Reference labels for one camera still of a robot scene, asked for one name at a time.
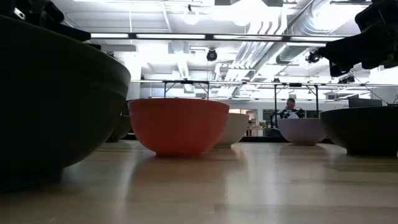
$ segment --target wooden table surface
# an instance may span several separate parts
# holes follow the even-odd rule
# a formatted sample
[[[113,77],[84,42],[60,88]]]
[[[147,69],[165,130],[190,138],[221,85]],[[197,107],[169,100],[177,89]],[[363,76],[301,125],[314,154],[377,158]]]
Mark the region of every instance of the wooden table surface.
[[[120,141],[60,184],[0,195],[0,223],[396,224],[398,160],[276,143],[159,159]]]

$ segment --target black equipment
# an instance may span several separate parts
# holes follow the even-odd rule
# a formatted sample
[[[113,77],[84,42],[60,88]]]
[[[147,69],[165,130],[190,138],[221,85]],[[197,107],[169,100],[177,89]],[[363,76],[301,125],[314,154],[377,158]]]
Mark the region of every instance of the black equipment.
[[[215,49],[210,49],[209,52],[207,53],[207,61],[209,62],[214,62],[217,60],[217,53]]]
[[[364,69],[398,65],[398,0],[372,0],[372,4],[355,17],[361,33],[336,40],[310,52],[306,58],[315,63],[325,57],[330,61],[330,75],[348,73],[362,63]]]
[[[1,0],[0,16],[10,17],[40,26],[80,42],[90,40],[91,34],[63,25],[63,13],[52,1],[47,0]],[[101,49],[100,45],[89,44]]]

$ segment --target person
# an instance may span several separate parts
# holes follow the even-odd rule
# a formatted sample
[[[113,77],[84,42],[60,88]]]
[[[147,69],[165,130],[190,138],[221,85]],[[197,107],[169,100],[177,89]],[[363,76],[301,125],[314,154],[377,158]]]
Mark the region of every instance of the person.
[[[277,113],[277,116],[275,118],[275,115],[272,118],[272,122],[276,123],[275,119],[296,119],[296,118],[303,118],[304,114],[303,114],[303,110],[299,109],[296,110],[295,109],[296,106],[296,100],[293,98],[289,98],[286,101],[286,107],[283,110],[279,110]]]
[[[289,98],[286,101],[286,109],[287,110],[293,110],[294,107],[296,106],[296,100],[293,98]]]

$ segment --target ceiling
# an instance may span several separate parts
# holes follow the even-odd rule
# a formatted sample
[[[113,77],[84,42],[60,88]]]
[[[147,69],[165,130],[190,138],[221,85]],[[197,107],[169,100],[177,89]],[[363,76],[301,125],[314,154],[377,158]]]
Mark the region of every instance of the ceiling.
[[[52,0],[55,5],[65,14],[65,23],[77,29],[87,32],[173,32],[173,33],[214,33],[214,34],[247,34],[255,29],[256,21],[252,21],[246,26],[237,25],[236,19],[245,19],[245,16],[252,14],[267,15],[267,11],[262,12],[261,7],[258,12],[245,9],[245,2],[254,0],[240,0],[232,6],[215,6],[215,0],[202,1],[132,1],[118,0],[118,3],[106,2],[107,0]],[[290,1],[294,4],[286,4],[287,22],[290,22],[310,0]],[[192,11],[188,12],[188,3],[192,4]],[[270,19],[269,27],[274,20]],[[354,35],[359,33],[359,29],[353,18],[348,19],[347,23],[342,23],[332,34],[333,35]],[[171,41],[166,40],[93,40],[96,44],[113,45],[134,45],[141,65],[141,75],[146,79],[168,79],[173,70],[181,71],[176,54],[170,47]],[[240,53],[243,42],[227,41],[191,41],[188,42],[189,49],[184,56],[183,62],[186,63],[190,73],[198,71],[211,71],[215,73],[217,65],[222,63],[232,63]],[[206,50],[190,50],[194,47],[203,47]],[[216,49],[218,59],[215,62],[208,62],[206,59],[207,50]],[[287,66],[278,66],[275,71],[267,69],[254,69],[256,77],[266,76],[268,79],[280,77],[287,82],[307,82],[322,80],[330,81],[328,61],[324,60],[312,66],[308,66],[305,52],[295,58]],[[369,71],[359,69],[356,73],[362,79],[369,76]]]

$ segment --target dark gray bowl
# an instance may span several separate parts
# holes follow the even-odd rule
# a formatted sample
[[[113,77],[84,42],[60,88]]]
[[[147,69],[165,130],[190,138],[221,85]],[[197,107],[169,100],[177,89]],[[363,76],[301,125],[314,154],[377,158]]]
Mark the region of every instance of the dark gray bowl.
[[[397,157],[398,106],[350,108],[320,114],[328,137],[358,156]]]
[[[60,170],[107,140],[130,74],[86,44],[0,16],[0,171]]]
[[[117,142],[119,139],[125,137],[131,130],[130,117],[121,115],[117,125],[114,127],[112,134],[107,142]]]

